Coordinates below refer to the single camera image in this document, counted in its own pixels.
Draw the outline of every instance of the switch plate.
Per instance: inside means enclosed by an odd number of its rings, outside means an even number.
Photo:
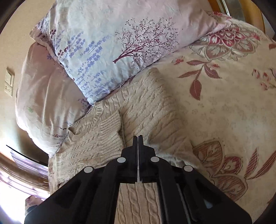
[[[6,71],[5,82],[10,86],[14,85],[14,75],[8,72],[8,70]]]
[[[10,86],[8,83],[5,82],[5,92],[12,97],[12,86]]]

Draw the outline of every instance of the tree trunk print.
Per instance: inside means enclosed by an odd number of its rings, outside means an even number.
[[[118,40],[122,41],[122,53],[113,61],[115,64],[124,57],[132,57],[133,66],[137,64],[140,67],[143,63],[161,58],[178,45],[178,32],[173,28],[171,18],[160,18],[158,22],[146,18],[139,23],[131,19],[125,25],[129,29],[115,32],[115,35],[121,35]]]

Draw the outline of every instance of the beige wall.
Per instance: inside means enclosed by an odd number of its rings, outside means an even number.
[[[43,153],[21,130],[15,120],[15,95],[23,61],[34,42],[29,33],[47,13],[54,0],[26,0],[13,14],[0,34],[0,151],[6,145],[40,161],[47,161]],[[4,92],[6,68],[15,73],[13,97]]]

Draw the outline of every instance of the pillowcase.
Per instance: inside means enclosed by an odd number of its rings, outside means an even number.
[[[64,68],[44,46],[34,43],[22,68],[15,99],[18,126],[50,157],[68,134],[68,128],[89,110]]]
[[[223,27],[194,0],[63,0],[30,36],[93,104],[156,60]]]

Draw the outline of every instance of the cable knit pattern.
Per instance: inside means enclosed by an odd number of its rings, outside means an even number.
[[[144,144],[172,164],[182,166],[185,162],[203,171],[186,139],[178,110],[159,71],[144,71],[140,79],[96,103],[70,127],[60,151],[49,161],[51,193],[83,167],[97,168],[119,157],[124,142],[131,146],[134,135],[143,135]],[[160,224],[157,195],[155,183],[121,184],[115,223]]]

